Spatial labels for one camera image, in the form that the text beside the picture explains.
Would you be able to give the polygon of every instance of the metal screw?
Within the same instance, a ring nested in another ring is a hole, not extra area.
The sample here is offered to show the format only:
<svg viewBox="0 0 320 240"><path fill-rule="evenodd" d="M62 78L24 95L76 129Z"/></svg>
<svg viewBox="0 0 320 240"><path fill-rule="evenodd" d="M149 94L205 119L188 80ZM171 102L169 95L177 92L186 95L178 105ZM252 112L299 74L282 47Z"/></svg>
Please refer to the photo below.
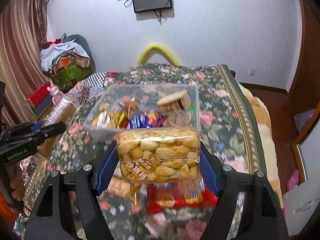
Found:
<svg viewBox="0 0 320 240"><path fill-rule="evenodd" d="M262 171L257 171L257 176L262 178L264 176L264 173Z"/></svg>
<svg viewBox="0 0 320 240"><path fill-rule="evenodd" d="M231 170L232 170L232 168L231 168L230 165L223 165L223 169L224 169L225 171L231 171Z"/></svg>
<svg viewBox="0 0 320 240"><path fill-rule="evenodd" d="M83 167L83 169L84 169L85 171L89 171L89 170L92 169L92 166L91 166L90 164L87 164L87 165L85 165L85 166Z"/></svg>
<svg viewBox="0 0 320 240"><path fill-rule="evenodd" d="M55 177L55 176L57 176L58 174L59 174L59 171L53 171L53 172L50 173L50 175L51 175L52 177Z"/></svg>

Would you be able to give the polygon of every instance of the cylindrical snack container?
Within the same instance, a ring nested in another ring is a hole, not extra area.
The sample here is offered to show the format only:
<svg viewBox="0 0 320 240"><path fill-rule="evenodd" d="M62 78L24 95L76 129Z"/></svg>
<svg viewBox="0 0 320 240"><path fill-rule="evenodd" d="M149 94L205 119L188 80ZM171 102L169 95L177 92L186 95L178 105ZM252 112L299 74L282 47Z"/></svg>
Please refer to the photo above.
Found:
<svg viewBox="0 0 320 240"><path fill-rule="evenodd" d="M200 135L190 126L124 130L113 139L125 182L199 178Z"/></svg>

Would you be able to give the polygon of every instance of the striped curtain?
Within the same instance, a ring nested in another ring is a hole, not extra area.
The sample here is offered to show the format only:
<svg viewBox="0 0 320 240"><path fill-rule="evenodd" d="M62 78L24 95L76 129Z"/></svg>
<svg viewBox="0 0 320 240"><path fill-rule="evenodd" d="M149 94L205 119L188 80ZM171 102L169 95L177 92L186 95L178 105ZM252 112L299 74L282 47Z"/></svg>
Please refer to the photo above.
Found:
<svg viewBox="0 0 320 240"><path fill-rule="evenodd" d="M6 84L2 120L9 126L29 120L26 98L47 80L39 57L46 33L44 8L39 0L10 0L0 14L0 80Z"/></svg>

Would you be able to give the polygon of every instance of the yellow blanket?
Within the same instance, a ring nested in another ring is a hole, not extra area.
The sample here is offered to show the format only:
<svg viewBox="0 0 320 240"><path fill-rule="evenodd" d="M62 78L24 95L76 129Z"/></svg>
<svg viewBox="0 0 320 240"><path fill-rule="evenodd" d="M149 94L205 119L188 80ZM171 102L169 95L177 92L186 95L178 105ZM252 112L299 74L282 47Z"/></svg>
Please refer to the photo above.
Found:
<svg viewBox="0 0 320 240"><path fill-rule="evenodd" d="M254 115L257 119L258 129L261 137L262 147L264 151L264 158L266 161L268 180L273 190L278 194L281 208L283 208L283 200L280 189L280 180L278 176L277 158L275 144L272 140L271 121L269 112L263 102L254 97L249 90L239 85L242 93L249 100Z"/></svg>

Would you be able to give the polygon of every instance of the power outlet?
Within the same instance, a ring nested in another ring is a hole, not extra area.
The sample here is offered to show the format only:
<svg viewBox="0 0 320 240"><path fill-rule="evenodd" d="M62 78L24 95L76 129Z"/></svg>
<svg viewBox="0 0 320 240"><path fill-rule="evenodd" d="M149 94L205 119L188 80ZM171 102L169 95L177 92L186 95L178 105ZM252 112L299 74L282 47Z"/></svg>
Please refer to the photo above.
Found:
<svg viewBox="0 0 320 240"><path fill-rule="evenodd" d="M249 69L249 75L254 76L256 74L256 70L254 68Z"/></svg>

